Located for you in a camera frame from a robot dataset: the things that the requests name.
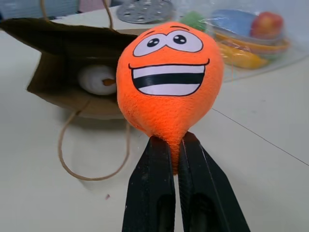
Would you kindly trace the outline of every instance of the red apple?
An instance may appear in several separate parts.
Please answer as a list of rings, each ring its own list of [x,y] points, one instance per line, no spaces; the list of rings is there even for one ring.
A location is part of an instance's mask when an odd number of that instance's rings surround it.
[[[275,39],[283,28],[283,18],[272,12],[262,12],[253,21],[250,36],[258,39]]]

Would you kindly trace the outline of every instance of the eyebrow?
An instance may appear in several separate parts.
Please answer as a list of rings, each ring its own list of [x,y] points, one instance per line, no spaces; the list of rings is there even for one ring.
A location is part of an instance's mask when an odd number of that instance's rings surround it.
[[[180,27],[180,26],[170,26],[171,28],[182,28],[182,29],[185,29],[185,30],[189,30],[188,28],[184,28],[184,27]]]
[[[154,30],[152,30],[152,31],[150,31],[150,32],[148,32],[148,33],[146,33],[146,34],[144,34],[144,36],[143,37],[145,37],[146,35],[149,35],[149,34],[151,34],[151,33],[153,33],[153,32],[155,32]]]

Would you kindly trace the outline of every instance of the orange plush toy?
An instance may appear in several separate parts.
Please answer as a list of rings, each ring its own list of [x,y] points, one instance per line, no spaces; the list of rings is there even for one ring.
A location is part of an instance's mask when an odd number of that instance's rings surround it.
[[[120,110],[133,127],[169,144],[174,174],[181,140],[211,109],[223,69],[216,42],[176,22],[141,34],[118,61]]]

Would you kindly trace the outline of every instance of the table surface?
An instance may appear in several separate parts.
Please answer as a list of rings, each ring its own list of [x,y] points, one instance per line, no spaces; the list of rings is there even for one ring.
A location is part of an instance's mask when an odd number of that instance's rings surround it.
[[[104,10],[58,21],[108,25]],[[117,19],[114,25],[153,26]],[[40,53],[3,31],[0,49],[1,231],[121,231],[128,179],[148,138],[132,132],[131,156],[112,179],[74,179],[56,151],[68,112],[25,91]],[[252,232],[308,231],[308,72],[305,59],[224,83],[213,109],[190,130],[228,176]],[[109,174],[124,158],[125,122],[78,118],[66,133],[63,150],[75,172]],[[182,231],[179,204],[175,231]]]

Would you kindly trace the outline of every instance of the smiling mouth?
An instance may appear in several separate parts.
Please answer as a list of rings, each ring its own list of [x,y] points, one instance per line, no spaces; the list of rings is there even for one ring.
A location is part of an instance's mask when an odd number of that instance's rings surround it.
[[[147,95],[186,96],[201,86],[206,66],[165,64],[131,68],[135,88]]]

